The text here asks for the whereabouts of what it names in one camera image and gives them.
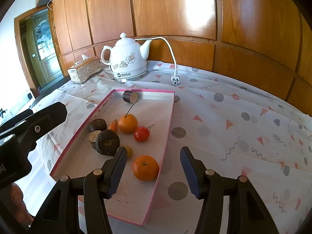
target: wooden wall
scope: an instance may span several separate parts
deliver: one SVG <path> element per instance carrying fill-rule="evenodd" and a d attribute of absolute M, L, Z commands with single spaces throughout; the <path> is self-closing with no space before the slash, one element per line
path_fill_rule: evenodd
<path fill-rule="evenodd" d="M 158 35 L 179 64 L 249 83 L 312 115 L 312 31 L 292 0 L 53 0 L 53 8 L 65 71 L 121 32 Z M 162 41 L 152 42 L 149 59 L 172 62 Z"/>

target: kettle handle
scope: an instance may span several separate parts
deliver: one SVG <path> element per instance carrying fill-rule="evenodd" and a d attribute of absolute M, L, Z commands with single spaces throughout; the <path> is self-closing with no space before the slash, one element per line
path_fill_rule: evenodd
<path fill-rule="evenodd" d="M 106 60 L 104 59 L 104 53 L 105 53 L 105 51 L 106 51 L 107 49 L 109 49 L 110 52 L 112 52 L 113 48 L 110 47 L 110 46 L 103 46 L 103 50 L 102 50 L 102 52 L 101 52 L 101 61 L 102 61 L 105 65 L 109 65 L 109 64 L 110 64 L 109 61 L 106 61 Z"/>

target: blue gripper pad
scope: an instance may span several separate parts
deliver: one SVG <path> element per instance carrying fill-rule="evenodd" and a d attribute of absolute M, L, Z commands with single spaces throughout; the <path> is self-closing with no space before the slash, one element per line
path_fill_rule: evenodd
<path fill-rule="evenodd" d="M 109 184 L 107 195 L 109 198 L 116 193 L 124 167 L 127 163 L 127 150 L 125 147 L 119 147 L 110 166 L 104 174 L 104 182 Z"/>
<path fill-rule="evenodd" d="M 180 161 L 191 193 L 194 194 L 197 199 L 202 199 L 201 185 L 204 182 L 203 173 L 206 170 L 204 164 L 202 161 L 195 159 L 186 146 L 180 151 Z"/>

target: kettle base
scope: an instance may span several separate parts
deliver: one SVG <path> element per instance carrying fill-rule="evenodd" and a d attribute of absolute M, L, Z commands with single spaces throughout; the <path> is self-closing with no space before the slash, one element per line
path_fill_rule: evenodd
<path fill-rule="evenodd" d="M 114 78 L 114 81 L 115 82 L 118 82 L 118 83 L 125 83 L 125 82 L 128 82 L 128 81 L 137 81 L 141 78 L 143 78 L 144 76 L 146 76 L 147 74 L 149 73 L 148 70 L 146 70 L 144 73 L 136 76 L 136 77 L 132 77 L 132 78 Z"/>

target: white wall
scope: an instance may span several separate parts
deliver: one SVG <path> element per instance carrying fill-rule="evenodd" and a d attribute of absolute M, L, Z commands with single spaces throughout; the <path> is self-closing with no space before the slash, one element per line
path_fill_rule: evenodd
<path fill-rule="evenodd" d="M 14 106 L 29 85 L 18 57 L 14 18 L 35 7 L 35 0 L 15 0 L 0 22 L 0 108 Z"/>

